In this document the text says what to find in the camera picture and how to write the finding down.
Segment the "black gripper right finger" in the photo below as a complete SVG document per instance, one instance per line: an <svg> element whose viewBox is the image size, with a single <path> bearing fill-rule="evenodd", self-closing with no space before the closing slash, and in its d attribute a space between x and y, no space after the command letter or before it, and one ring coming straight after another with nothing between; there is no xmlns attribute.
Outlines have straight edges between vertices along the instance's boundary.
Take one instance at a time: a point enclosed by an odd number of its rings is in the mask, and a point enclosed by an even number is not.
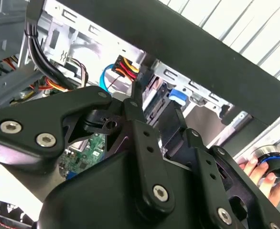
<svg viewBox="0 0 280 229"><path fill-rule="evenodd" d="M180 105L171 101L159 117L164 157L191 171L190 188L205 229L280 229L280 212L230 155L207 148L188 128Z"/></svg>

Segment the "person's hand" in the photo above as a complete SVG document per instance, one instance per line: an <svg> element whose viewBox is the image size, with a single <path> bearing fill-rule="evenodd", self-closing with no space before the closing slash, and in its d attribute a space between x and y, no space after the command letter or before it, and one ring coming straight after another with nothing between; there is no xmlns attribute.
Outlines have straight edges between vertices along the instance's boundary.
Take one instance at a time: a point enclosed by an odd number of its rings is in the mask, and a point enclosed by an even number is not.
<svg viewBox="0 0 280 229"><path fill-rule="evenodd" d="M273 206L277 207L280 203L280 183L275 183L276 175L273 172L263 177L269 168L267 162L263 162L258 166L257 163L258 159L253 157L248 162L240 164L239 167L260 189L264 196L269 199Z"/></svg>

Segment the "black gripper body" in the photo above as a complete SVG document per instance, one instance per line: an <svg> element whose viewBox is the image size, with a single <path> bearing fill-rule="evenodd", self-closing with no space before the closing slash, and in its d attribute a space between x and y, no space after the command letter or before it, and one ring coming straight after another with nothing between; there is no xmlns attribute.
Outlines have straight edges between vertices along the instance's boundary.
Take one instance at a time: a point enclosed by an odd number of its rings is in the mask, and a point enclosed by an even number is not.
<svg viewBox="0 0 280 229"><path fill-rule="evenodd" d="M64 182L46 198L37 221L39 229L200 229L199 208L193 200L191 170L166 162L176 205L169 216L145 219L136 209L127 155L96 165Z"/></svg>

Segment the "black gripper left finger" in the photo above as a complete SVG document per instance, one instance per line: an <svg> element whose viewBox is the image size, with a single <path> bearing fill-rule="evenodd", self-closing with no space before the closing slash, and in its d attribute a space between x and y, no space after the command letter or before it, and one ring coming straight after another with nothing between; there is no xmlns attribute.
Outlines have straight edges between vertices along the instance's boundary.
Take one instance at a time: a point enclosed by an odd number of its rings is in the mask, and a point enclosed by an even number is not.
<svg viewBox="0 0 280 229"><path fill-rule="evenodd" d="M105 157L132 155L138 208L172 212L173 190L156 132L145 122L139 82L123 100L88 86L0 108L0 163L48 173L69 145L94 133L106 136Z"/></svg>

